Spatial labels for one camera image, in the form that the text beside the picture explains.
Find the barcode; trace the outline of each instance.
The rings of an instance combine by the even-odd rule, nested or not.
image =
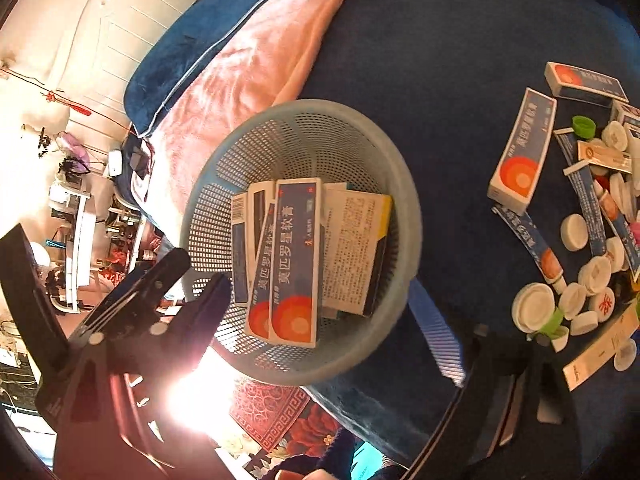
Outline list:
[[[244,220],[244,196],[239,196],[231,200],[231,221]]]

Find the basket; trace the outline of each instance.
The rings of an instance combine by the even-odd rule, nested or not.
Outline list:
[[[187,300],[201,293],[214,272],[230,276],[233,195],[252,182],[312,176],[393,197],[374,313],[321,319],[318,344],[306,349],[246,335],[246,309],[232,302],[212,346],[238,371],[264,383],[313,384],[363,361],[398,321],[418,269],[420,205],[398,149],[371,120],[347,106],[299,100],[269,108],[236,128],[203,168],[180,235],[193,267],[182,279]]]

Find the pink blanket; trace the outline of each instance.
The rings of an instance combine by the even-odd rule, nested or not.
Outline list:
[[[300,94],[344,0],[268,0],[180,97],[150,140],[152,171],[132,192],[174,245],[194,184],[240,124]]]

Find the basket rim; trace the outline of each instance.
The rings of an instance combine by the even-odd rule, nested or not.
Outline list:
[[[422,215],[418,193],[415,189],[414,180],[409,168],[398,148],[379,126],[368,117],[346,105],[319,99],[304,99],[268,108],[238,126],[220,143],[200,171],[200,175],[190,193],[189,201],[182,218],[180,247],[188,251],[191,221],[193,220],[193,214],[200,199],[202,189],[205,186],[213,184],[217,180],[219,182],[225,182],[225,185],[229,188],[237,189],[238,193],[245,191],[217,177],[216,167],[223,154],[245,134],[269,120],[277,119],[278,115],[283,112],[290,115],[317,113],[333,116],[336,119],[351,124],[363,133],[380,151],[381,156],[389,163],[388,168],[391,178],[389,179],[390,189],[388,193],[391,194],[394,199],[394,210],[398,216],[398,223],[400,225],[405,224],[411,228],[415,227],[415,233],[409,232],[399,236],[396,272],[390,280],[388,289],[378,305],[376,312],[380,310],[380,305],[385,303],[389,298],[396,298],[398,305],[387,305],[386,309],[380,311],[382,318],[379,317],[376,323],[372,324],[371,329],[367,333],[366,344],[361,340],[359,344],[355,344],[352,348],[349,348],[348,352],[312,370],[292,370],[284,372],[277,369],[267,370],[255,365],[247,367],[244,365],[244,362],[250,354],[244,354],[241,356],[242,358],[239,358],[233,354],[233,352],[227,350],[215,337],[213,338],[211,343],[212,348],[236,370],[252,379],[263,383],[280,384],[283,386],[305,386],[328,380],[364,361],[364,359],[386,339],[392,328],[396,325],[406,306],[409,282],[415,277],[418,271],[420,253],[422,251]],[[402,196],[402,200],[396,200],[396,196],[399,195]],[[193,301],[195,296],[188,275],[189,273],[182,278],[182,285],[186,299]]]

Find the white headboard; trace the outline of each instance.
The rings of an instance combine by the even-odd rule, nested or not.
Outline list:
[[[69,15],[48,88],[129,125],[124,91],[140,61],[172,23],[196,0],[76,0]],[[111,147],[126,131],[93,114],[71,113],[68,131],[98,146]]]

